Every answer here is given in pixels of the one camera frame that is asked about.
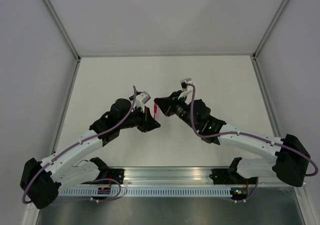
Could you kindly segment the red gel pen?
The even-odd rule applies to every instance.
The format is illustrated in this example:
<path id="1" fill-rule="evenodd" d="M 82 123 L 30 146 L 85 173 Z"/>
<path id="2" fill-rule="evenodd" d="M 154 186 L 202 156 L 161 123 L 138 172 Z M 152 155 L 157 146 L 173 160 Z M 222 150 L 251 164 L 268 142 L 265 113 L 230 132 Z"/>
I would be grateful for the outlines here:
<path id="1" fill-rule="evenodd" d="M 154 106 L 153 106 L 153 118 L 154 119 L 156 119 L 157 111 L 158 111 L 158 106 L 156 104 L 154 104 Z"/>

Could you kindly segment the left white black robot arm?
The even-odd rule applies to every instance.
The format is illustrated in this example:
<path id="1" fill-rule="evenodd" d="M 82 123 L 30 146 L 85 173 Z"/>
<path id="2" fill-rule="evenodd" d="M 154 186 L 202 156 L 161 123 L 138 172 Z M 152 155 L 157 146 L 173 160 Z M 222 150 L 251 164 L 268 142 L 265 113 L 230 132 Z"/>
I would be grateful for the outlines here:
<path id="1" fill-rule="evenodd" d="M 115 140 L 120 131 L 137 128 L 147 133 L 160 128 L 147 106 L 135 105 L 128 99 L 119 98 L 73 144 L 41 160 L 29 159 L 23 168 L 20 187 L 23 204 L 34 204 L 43 209 L 52 204 L 65 190 L 80 184 L 121 183 L 110 175 L 108 165 L 98 157 L 82 165 L 77 162 Z"/>

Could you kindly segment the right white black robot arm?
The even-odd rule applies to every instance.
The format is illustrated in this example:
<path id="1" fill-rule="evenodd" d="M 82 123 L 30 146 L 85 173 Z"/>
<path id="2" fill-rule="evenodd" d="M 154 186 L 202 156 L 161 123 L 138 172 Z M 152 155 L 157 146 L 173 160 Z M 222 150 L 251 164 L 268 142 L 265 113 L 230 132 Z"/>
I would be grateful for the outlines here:
<path id="1" fill-rule="evenodd" d="M 166 117 L 179 117 L 204 142 L 238 148 L 258 156 L 233 159 L 227 170 L 232 183 L 251 178 L 278 178 L 293 187 L 303 185 L 311 156 L 296 136 L 287 134 L 281 138 L 240 131 L 213 117 L 201 99 L 186 103 L 181 94 L 181 90 L 175 91 L 168 97 L 155 98 L 154 103 Z"/>

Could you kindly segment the aluminium mounting rail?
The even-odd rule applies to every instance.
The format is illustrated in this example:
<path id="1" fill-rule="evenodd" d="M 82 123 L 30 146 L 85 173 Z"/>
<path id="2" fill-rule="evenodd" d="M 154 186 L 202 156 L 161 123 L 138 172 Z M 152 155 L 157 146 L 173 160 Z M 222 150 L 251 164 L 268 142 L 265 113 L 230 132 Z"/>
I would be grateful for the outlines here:
<path id="1" fill-rule="evenodd" d="M 211 166 L 175 166 L 175 167 L 110 167 L 110 169 L 124 169 L 124 184 L 147 185 L 147 184 L 213 184 L 209 177 L 212 169 L 227 169 L 226 167 Z"/>

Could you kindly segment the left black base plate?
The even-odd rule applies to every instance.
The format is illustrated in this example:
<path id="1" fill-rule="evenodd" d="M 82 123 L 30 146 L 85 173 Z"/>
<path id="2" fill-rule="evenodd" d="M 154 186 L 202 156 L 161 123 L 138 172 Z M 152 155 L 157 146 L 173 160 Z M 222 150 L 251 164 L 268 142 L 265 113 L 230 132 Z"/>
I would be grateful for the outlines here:
<path id="1" fill-rule="evenodd" d="M 100 171 L 97 178 L 94 179 L 93 184 L 104 184 L 104 185 L 116 185 L 114 181 L 102 180 L 102 179 L 113 179 L 119 184 L 123 184 L 125 178 L 125 170 L 122 168 L 109 168 L 107 170 Z"/>

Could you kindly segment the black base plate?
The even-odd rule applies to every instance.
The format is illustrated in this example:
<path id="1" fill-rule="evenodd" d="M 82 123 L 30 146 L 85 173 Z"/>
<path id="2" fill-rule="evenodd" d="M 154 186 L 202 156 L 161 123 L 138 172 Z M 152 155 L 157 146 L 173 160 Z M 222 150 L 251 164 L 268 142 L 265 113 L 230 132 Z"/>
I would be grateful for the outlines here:
<path id="1" fill-rule="evenodd" d="M 214 185 L 246 185 L 246 179 L 236 172 L 229 173 L 228 168 L 214 168 L 211 170 L 209 178 Z"/>
<path id="2" fill-rule="evenodd" d="M 113 179 L 119 184 L 123 184 L 125 178 L 125 170 L 122 168 L 109 168 L 107 170 L 100 171 L 97 178 L 94 179 L 93 184 L 104 184 L 104 185 L 116 185 L 114 181 L 102 180 L 102 179 Z"/>

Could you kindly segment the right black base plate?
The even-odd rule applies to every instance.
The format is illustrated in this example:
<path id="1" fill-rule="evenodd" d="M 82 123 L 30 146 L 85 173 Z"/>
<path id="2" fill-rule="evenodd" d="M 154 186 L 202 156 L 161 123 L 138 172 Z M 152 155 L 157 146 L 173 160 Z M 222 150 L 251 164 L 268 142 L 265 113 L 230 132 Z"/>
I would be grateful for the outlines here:
<path id="1" fill-rule="evenodd" d="M 228 168 L 214 168 L 211 170 L 209 178 L 214 185 L 246 185 L 246 179 L 236 172 L 229 173 Z"/>

